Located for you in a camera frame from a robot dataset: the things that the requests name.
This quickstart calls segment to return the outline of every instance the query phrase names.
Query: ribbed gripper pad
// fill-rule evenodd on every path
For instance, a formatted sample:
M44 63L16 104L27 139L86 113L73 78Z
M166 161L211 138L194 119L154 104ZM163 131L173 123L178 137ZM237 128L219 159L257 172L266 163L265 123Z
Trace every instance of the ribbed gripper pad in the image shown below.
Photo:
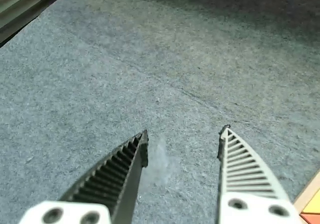
M125 189L138 189L141 170L148 165L147 135L147 131L139 133L115 148L83 175L60 200L104 204L112 218L122 199L126 198Z
M229 128L222 131L222 191L288 199L277 178L260 156Z

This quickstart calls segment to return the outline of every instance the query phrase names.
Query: dust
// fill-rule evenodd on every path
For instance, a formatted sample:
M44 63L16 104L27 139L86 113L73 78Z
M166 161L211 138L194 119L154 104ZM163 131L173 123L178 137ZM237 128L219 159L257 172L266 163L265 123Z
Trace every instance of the dust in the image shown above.
M141 174L139 194L149 192L155 186L166 185L170 178L179 171L178 159L168 155L166 140L160 138L158 143L149 141L148 167Z

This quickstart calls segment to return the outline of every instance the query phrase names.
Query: screw hole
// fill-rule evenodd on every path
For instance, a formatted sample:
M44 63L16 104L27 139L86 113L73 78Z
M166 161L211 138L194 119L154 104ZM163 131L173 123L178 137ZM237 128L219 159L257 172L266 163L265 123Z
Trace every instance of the screw hole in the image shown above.
M49 210L43 217L43 221L46 224L53 224L60 220L63 214L63 210L60 208L54 208Z
M92 211L86 214L84 217L81 219L81 224L96 224L99 221L99 213Z
M247 204L240 199L231 199L228 202L228 205L233 208L236 208L236 209L247 209L248 208Z
M286 209L284 209L283 207L279 206L279 205L270 206L269 211L272 214L275 214L275 215L289 216L289 212Z

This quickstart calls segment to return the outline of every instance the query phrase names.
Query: wooden edge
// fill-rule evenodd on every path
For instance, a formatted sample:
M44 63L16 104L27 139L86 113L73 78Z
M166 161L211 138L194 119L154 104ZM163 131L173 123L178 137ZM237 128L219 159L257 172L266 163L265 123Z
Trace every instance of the wooden edge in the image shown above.
M299 217L300 217L300 220L301 220L301 223L302 223L302 224L309 224L309 223L306 222L305 219L303 219L301 216L299 216Z
M295 199L294 206L297 209L298 213L301 213L305 206L308 204L310 199L315 195L319 190L320 186L320 170L315 174L311 181L305 186L302 192Z

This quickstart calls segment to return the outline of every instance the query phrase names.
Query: gray carpet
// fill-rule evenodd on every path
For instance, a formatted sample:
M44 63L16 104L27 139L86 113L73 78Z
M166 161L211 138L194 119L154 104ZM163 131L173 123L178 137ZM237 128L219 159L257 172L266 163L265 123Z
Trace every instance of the gray carpet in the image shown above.
M320 167L320 1L59 0L0 49L0 216L147 128L133 223L213 223L230 123L291 200Z

